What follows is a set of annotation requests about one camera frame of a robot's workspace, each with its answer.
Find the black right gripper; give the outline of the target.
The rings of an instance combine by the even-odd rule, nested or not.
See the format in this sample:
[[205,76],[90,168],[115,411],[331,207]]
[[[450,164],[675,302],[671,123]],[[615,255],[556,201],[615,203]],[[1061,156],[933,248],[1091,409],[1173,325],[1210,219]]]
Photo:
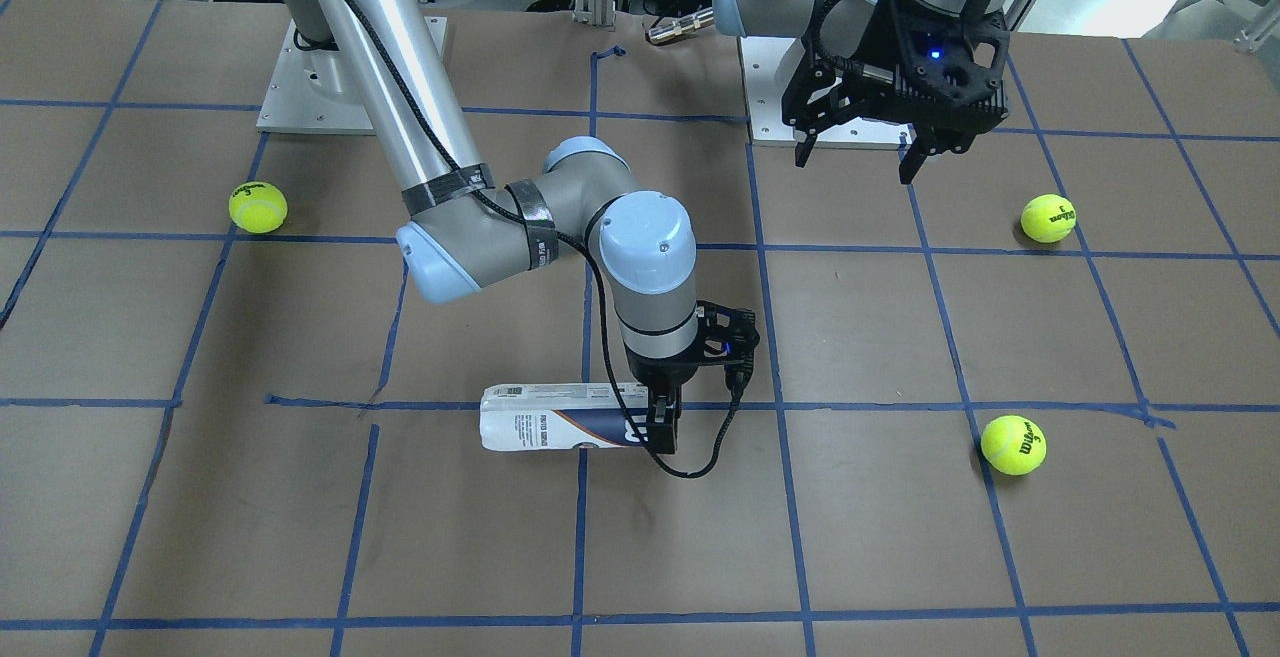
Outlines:
[[676,452],[684,385],[699,369],[701,348],[690,337],[677,350],[673,337],[630,337],[628,368],[646,389],[648,444],[655,455]]

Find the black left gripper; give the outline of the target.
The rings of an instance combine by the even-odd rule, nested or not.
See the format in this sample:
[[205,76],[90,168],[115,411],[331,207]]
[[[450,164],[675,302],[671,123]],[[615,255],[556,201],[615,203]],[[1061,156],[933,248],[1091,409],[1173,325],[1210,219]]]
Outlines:
[[806,166],[822,132],[887,120],[915,131],[899,164],[900,183],[910,186],[927,159],[951,150],[950,138],[993,131],[1009,117],[1009,28],[993,1],[963,0],[951,15],[919,0],[879,0],[859,45],[845,50],[820,37],[835,12],[815,6],[782,97],[783,123],[801,134],[795,166]]

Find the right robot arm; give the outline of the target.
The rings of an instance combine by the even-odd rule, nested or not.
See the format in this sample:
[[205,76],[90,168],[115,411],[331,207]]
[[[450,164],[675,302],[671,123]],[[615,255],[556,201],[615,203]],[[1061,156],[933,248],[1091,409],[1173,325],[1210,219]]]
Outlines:
[[422,297],[477,293],[588,254],[611,289],[628,366],[648,389],[639,438],[675,452],[682,388],[700,337],[689,213],[639,187],[591,137],[553,150],[540,175],[497,188],[419,0],[285,0],[300,38],[337,59],[371,120],[410,215],[397,242]]

